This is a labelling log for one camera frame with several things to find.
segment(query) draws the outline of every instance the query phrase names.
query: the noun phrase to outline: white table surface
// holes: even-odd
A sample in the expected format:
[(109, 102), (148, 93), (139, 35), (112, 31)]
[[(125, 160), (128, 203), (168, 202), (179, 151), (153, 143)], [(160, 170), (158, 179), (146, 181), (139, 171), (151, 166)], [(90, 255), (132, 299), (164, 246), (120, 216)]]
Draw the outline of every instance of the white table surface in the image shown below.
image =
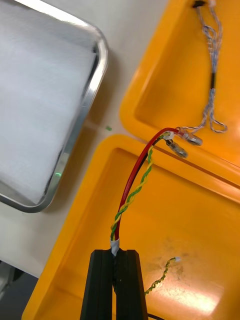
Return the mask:
[(48, 0), (103, 32), (109, 46), (107, 73), (66, 168), (53, 203), (39, 213), (23, 213), (0, 203), (0, 260), (39, 277), (96, 146), (123, 133), (119, 107), (131, 78), (163, 14), (167, 0)]

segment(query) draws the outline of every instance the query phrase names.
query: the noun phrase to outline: black clamp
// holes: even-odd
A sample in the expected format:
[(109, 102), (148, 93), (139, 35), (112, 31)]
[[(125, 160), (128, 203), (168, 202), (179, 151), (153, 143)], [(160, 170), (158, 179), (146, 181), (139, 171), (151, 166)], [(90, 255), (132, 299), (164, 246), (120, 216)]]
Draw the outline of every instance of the black clamp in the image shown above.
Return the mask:
[(112, 320), (113, 286), (116, 320), (148, 320), (139, 254), (121, 249), (91, 254), (80, 320)]

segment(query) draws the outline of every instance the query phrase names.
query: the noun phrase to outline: yellow tray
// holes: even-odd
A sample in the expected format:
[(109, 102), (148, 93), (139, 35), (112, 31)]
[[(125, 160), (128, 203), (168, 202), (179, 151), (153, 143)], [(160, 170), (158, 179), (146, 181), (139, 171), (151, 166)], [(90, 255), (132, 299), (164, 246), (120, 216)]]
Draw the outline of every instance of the yellow tray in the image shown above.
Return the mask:
[[(223, 25), (216, 75), (215, 118), (228, 126), (217, 134), (207, 127), (195, 163), (225, 160), (229, 170), (240, 166), (240, 1), (217, 0)], [(121, 120), (131, 133), (149, 140), (164, 127), (197, 126), (208, 101), (211, 62), (206, 37), (193, 0), (170, 0), (122, 102)], [(209, 10), (203, 16), (214, 25)]]
[[(79, 320), (90, 254), (110, 246), (110, 225), (143, 147), (121, 135), (99, 145), (23, 320)], [(139, 253), (146, 289), (169, 258), (182, 261), (146, 297), (148, 312), (167, 320), (239, 319), (239, 188), (160, 148), (153, 161), (122, 216), (120, 246)]]

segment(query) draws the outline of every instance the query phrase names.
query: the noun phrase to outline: tray rim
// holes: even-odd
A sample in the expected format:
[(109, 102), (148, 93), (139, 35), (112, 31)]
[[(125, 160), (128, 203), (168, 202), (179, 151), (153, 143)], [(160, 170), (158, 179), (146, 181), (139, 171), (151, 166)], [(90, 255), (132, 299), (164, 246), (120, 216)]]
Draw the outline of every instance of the tray rim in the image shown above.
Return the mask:
[[(39, 308), (46, 301), (46, 294), (51, 284), (55, 277), (58, 276), (58, 271), (61, 269), (63, 261), (68, 256), (68, 253), (72, 249), (73, 242), (78, 236), (78, 229), (83, 227), (84, 212), (89, 203), (93, 201), (96, 185), (99, 183), (114, 150), (121, 149), (123, 152), (130, 153), (137, 157), (144, 146), (145, 144), (143, 142), (123, 134), (111, 135), (97, 146), (44, 270), (22, 314), (22, 320), (37, 318)], [(163, 170), (167, 170), (170, 174), (177, 175), (184, 178), (187, 183), (197, 184), (209, 192), (214, 192), (217, 195), (240, 204), (240, 188), (237, 186), (230, 186), (230, 188), (233, 188), (232, 191), (238, 188), (237, 193), (232, 192), (231, 194), (230, 189), (224, 188), (224, 181), (222, 181), (221, 189), (218, 179), (215, 176), (209, 177), (210, 174), (203, 172), (205, 175), (203, 178), (200, 172), (201, 168), (194, 168), (174, 154), (166, 154), (165, 150), (159, 147), (154, 148), (152, 157), (154, 165)]]
[[(169, 0), (121, 102), (119, 116), (123, 126), (131, 134), (145, 141), (150, 140), (159, 129), (138, 119), (135, 116), (136, 109), (144, 97), (145, 89), (148, 86), (150, 78), (155, 76), (156, 66), (165, 53), (165, 48), (171, 38), (173, 30), (178, 25), (183, 11), (190, 5), (190, 0)], [(199, 166), (206, 171), (212, 172), (240, 186), (240, 168), (237, 165), (203, 148), (189, 146), (189, 144), (182, 139), (179, 139), (179, 143), (186, 150), (189, 150), (187, 160), (190, 161), (192, 165)]]
[(94, 73), (91, 75), (91, 77), (89, 77), (84, 97), (82, 98), (82, 101), (79, 104), (78, 114), (71, 124), (63, 148), (56, 162), (53, 174), (50, 178), (46, 193), (42, 197), (41, 201), (36, 205), (26, 205), (0, 193), (0, 201), (4, 204), (9, 205), (22, 212), (37, 213), (48, 207), (54, 199), (61, 177), (64, 173), (65, 167), (68, 163), (69, 157), (75, 145), (75, 142), (77, 141), (83, 123), (89, 113), (93, 100), (97, 94), (99, 86), (106, 72), (108, 66), (108, 45), (104, 35), (96, 26), (80, 18), (77, 18), (74, 15), (71, 15), (63, 10), (60, 10), (55, 6), (45, 3), (42, 0), (14, 1), (40, 13), (49, 15), (60, 21), (68, 22), (81, 29), (85, 29), (89, 34), (93, 36), (95, 40), (97, 50), (96, 53), (98, 58)]

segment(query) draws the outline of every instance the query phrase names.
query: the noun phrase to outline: stainless steel tray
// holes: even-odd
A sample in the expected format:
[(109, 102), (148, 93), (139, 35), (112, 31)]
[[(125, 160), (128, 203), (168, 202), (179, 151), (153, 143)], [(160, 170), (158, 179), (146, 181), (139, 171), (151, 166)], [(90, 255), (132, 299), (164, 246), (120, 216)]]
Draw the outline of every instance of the stainless steel tray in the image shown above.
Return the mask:
[(56, 190), (61, 180), (66, 164), (69, 160), (70, 154), (73, 150), (74, 144), (77, 140), (83, 122), (90, 110), (95, 95), (98, 91), (102, 78), (105, 74), (108, 61), (107, 43), (101, 31), (95, 26), (71, 15), (62, 10), (59, 10), (41, 0), (0, 0), (9, 2), (14, 6), (26, 7), (48, 15), (58, 21), (64, 22), (64, 25), (74, 25), (76, 28), (81, 29), (81, 35), (85, 34), (84, 41), (88, 38), (93, 41), (93, 51), (96, 58), (93, 64), (92, 72), (85, 85), (81, 104), (79, 105), (77, 115), (71, 124), (71, 128), (65, 138), (63, 148), (59, 154), (55, 169), (46, 186), (45, 193), (38, 204), (32, 203), (29, 199), (25, 198), (14, 189), (0, 181), (0, 201), (12, 206), (20, 211), (27, 213), (36, 213), (46, 208), (54, 198)]

